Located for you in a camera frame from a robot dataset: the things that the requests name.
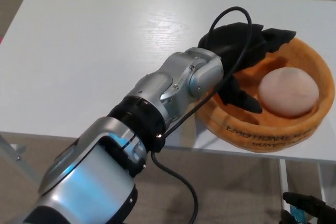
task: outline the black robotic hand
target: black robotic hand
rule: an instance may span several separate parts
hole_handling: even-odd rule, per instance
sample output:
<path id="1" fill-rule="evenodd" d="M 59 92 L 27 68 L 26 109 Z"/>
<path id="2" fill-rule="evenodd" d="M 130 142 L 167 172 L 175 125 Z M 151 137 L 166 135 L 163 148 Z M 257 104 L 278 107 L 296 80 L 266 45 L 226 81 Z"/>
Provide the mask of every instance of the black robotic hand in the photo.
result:
<path id="1" fill-rule="evenodd" d="M 296 193 L 284 193 L 282 198 L 290 205 L 317 217 L 317 224 L 336 223 L 336 209 L 329 207 L 324 201 L 313 196 Z M 298 224 L 289 212 L 281 211 L 281 222 L 279 224 Z"/>
<path id="2" fill-rule="evenodd" d="M 208 34 L 206 34 L 199 41 L 198 47 L 210 50 L 220 56 L 224 72 L 227 72 L 236 62 L 244 46 L 247 27 L 245 23 L 218 27 L 213 31 L 211 43 L 208 45 Z M 295 31 L 274 28 L 262 31 L 263 27 L 263 25 L 253 24 L 249 48 L 236 72 L 253 67 L 265 58 L 266 53 L 277 51 L 282 44 L 290 42 L 296 35 Z M 225 105 L 232 104 L 253 113 L 262 112 L 258 100 L 241 90 L 234 76 L 231 76 L 218 95 Z"/>

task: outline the table leg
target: table leg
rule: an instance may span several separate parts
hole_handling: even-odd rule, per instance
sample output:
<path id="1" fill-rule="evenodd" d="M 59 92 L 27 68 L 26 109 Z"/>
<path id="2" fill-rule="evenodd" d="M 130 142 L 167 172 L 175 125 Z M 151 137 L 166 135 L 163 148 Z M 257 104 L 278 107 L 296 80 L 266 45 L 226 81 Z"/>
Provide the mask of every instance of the table leg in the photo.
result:
<path id="1" fill-rule="evenodd" d="M 22 148 L 16 149 L 15 147 L 17 146 L 9 144 L 4 137 L 0 135 L 0 156 L 38 187 L 41 177 L 20 156 Z"/>
<path id="2" fill-rule="evenodd" d="M 336 164 L 318 164 L 322 200 L 336 208 Z"/>
<path id="3" fill-rule="evenodd" d="M 288 191 L 287 169 L 286 169 L 286 161 L 284 159 L 279 159 L 279 175 L 280 175 L 282 208 L 290 212 L 289 204 L 282 199 L 282 194 Z"/>

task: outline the bowl rim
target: bowl rim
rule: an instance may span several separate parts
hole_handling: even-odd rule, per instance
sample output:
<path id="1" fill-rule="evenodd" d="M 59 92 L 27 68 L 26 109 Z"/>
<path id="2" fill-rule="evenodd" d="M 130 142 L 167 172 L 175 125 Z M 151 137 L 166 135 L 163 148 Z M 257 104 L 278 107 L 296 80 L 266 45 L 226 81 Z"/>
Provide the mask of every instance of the bowl rim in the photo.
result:
<path id="1" fill-rule="evenodd" d="M 254 133 L 254 134 L 270 134 L 270 135 L 276 135 L 278 131 L 281 131 L 281 134 L 283 135 L 284 133 L 289 133 L 289 132 L 297 132 L 298 129 L 307 129 L 307 130 L 312 130 L 321 123 L 323 118 L 328 114 L 329 110 L 331 109 L 331 106 L 333 104 L 334 96 L 335 96 L 335 86 L 334 86 L 334 81 L 332 77 L 332 73 L 327 65 L 327 63 L 322 59 L 322 57 L 313 49 L 311 48 L 308 44 L 303 42 L 302 40 L 298 38 L 294 38 L 291 42 L 292 45 L 299 46 L 302 48 L 302 50 L 306 51 L 307 54 L 309 54 L 312 58 L 314 58 L 314 61 L 316 62 L 317 66 L 321 69 L 321 71 L 324 72 L 324 75 L 328 78 L 325 80 L 326 83 L 328 83 L 328 87 L 330 92 L 328 92 L 327 96 L 321 100 L 319 107 L 317 111 L 307 119 L 295 124 L 295 125 L 290 125 L 290 126 L 284 126 L 284 127 L 277 127 L 277 126 L 262 126 L 262 125 L 256 125 L 248 122 L 241 121 L 234 116 L 231 116 L 224 110 L 220 108 L 218 105 L 216 99 L 212 97 L 206 104 L 205 106 L 202 106 L 200 110 L 210 119 L 212 119 L 212 116 L 209 115 L 207 112 L 207 108 L 209 106 L 215 108 L 212 109 L 212 114 L 222 114 L 223 120 L 225 120 L 226 125 L 230 125 L 237 130 L 242 130 L 246 129 L 246 132 L 249 133 Z"/>

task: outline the robotic arm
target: robotic arm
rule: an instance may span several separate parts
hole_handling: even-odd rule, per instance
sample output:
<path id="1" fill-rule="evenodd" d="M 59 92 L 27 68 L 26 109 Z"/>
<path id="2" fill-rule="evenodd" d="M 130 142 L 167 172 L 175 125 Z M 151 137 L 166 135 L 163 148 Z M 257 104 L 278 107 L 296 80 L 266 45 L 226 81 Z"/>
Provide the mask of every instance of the robotic arm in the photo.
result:
<path id="1" fill-rule="evenodd" d="M 191 48 L 143 77 L 96 120 L 44 175 L 27 223 L 122 223 L 137 201 L 133 177 L 159 152 L 164 133 L 223 78 L 219 56 Z"/>

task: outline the silver metal cylinder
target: silver metal cylinder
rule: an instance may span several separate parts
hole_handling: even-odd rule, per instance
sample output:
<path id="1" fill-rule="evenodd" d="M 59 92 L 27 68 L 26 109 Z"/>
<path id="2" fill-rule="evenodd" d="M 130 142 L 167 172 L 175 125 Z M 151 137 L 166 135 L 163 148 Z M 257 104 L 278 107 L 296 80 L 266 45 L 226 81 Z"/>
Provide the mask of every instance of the silver metal cylinder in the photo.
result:
<path id="1" fill-rule="evenodd" d="M 128 172 L 96 145 L 35 207 L 54 208 L 73 224 L 106 223 L 121 208 L 133 187 Z"/>

